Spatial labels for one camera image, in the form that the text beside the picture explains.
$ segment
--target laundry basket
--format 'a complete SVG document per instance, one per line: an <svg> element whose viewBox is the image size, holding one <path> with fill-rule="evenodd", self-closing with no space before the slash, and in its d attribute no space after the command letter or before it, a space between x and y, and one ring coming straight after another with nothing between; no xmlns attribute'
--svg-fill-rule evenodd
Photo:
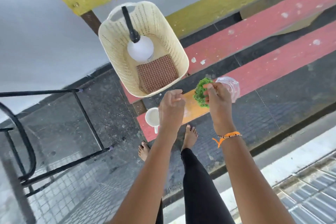
<svg viewBox="0 0 336 224"><path fill-rule="evenodd" d="M133 60L127 51L130 37L122 14L122 6L127 7L134 29L140 35L147 36L153 41L153 60L169 54L178 71L176 80L150 94L140 90L137 66L141 63ZM189 59L182 45L166 18L158 7L151 2L142 1L117 6L99 27L98 35L120 80L129 93L136 97L153 96L181 80L188 71Z"/></svg>

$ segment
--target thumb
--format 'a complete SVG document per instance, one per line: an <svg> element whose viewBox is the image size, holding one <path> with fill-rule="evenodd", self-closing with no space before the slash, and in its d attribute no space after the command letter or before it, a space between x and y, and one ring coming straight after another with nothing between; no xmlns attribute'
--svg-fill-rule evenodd
<svg viewBox="0 0 336 224"><path fill-rule="evenodd" d="M211 83L207 85L207 89L208 89L208 95L209 95L209 102L216 101L218 99L218 96L217 96L215 88L213 87Z"/></svg>

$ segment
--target person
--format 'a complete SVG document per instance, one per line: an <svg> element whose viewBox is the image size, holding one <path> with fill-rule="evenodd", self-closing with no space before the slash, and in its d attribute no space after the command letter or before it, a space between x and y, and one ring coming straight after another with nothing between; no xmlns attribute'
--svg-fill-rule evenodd
<svg viewBox="0 0 336 224"><path fill-rule="evenodd" d="M223 137L236 132L232 120L230 93L221 83L204 86L214 130ZM145 160L138 177L124 198L111 224L162 224L162 192L170 151L182 124L185 100L182 90L168 91L159 106L160 131L149 150L143 142L139 156ZM183 191L187 224L233 224L208 172L192 153L198 134L187 125L181 158L184 164ZM255 164L241 136L221 143L225 164L242 224L294 224L294 220Z"/></svg>

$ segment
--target person's left hand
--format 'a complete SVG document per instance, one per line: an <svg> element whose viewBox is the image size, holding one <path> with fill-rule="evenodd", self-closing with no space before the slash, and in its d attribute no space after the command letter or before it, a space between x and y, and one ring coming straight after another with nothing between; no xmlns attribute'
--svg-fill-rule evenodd
<svg viewBox="0 0 336 224"><path fill-rule="evenodd" d="M160 130L178 132L182 125L186 102L182 90L167 91L159 106Z"/></svg>

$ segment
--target artificial plant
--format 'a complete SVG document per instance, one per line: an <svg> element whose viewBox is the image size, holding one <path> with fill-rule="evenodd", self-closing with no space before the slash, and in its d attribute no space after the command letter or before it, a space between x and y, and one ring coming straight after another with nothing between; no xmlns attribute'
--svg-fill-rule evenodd
<svg viewBox="0 0 336 224"><path fill-rule="evenodd" d="M212 80L205 77L204 79L200 80L199 83L197 84L194 99L197 101L200 107L209 107L209 105L205 103L205 95L203 93L204 91L206 91L206 89L203 88L203 85L208 84L210 82L212 82Z"/></svg>

